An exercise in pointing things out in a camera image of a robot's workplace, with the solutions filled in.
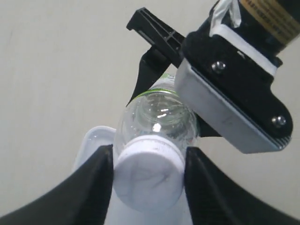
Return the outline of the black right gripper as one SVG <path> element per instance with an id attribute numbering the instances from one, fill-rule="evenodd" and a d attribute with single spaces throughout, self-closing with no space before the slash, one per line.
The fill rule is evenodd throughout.
<path id="1" fill-rule="evenodd" d="M 271 20 L 283 11 L 280 0 L 265 0 L 256 3 L 252 0 L 243 0 L 240 3 L 242 22 L 235 31 L 238 35 L 251 44 L 259 53 L 265 56 L 275 68 L 282 65 L 278 53 L 283 45 L 275 37 L 275 27 Z M 170 65 L 178 67 L 183 61 L 182 45 L 186 37 L 182 36 L 169 25 L 159 20 L 148 9 L 137 10 L 127 24 L 128 30 L 134 30 L 149 44 L 150 49 L 141 57 L 139 62 L 138 77 L 133 94 L 127 103 L 131 103 L 138 95 L 147 91 L 166 71 Z M 209 23 L 205 21 L 198 29 L 208 34 Z M 273 83 L 272 76 L 250 58 L 248 53 L 229 44 L 237 54 L 248 64 L 257 66 L 269 76 L 268 83 Z"/>

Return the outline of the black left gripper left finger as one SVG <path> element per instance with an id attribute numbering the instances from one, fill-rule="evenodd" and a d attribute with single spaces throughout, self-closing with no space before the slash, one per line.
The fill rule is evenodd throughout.
<path id="1" fill-rule="evenodd" d="M 113 146 L 100 146 L 54 189 L 0 218 L 2 225 L 103 225 L 113 185 Z"/>

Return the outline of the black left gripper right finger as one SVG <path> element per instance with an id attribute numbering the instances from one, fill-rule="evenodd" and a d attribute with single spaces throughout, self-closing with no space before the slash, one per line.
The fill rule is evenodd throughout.
<path id="1" fill-rule="evenodd" d="M 198 147 L 188 147 L 184 186 L 194 225 L 298 225 L 223 173 Z"/>

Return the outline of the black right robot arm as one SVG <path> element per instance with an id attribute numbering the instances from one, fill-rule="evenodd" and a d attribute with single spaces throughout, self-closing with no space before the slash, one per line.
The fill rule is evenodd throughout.
<path id="1" fill-rule="evenodd" d="M 278 54 L 300 33 L 300 3 L 297 0 L 240 0 L 241 24 L 234 32 L 261 53 L 275 68 Z M 142 56 L 133 92 L 137 97 L 183 58 L 204 80 L 224 94 L 238 109 L 273 138 L 292 134 L 293 120 L 287 108 L 271 92 L 271 74 L 248 53 L 225 38 L 209 37 L 210 19 L 186 37 L 154 16 L 148 9 L 135 11 L 127 24 L 149 44 Z"/>

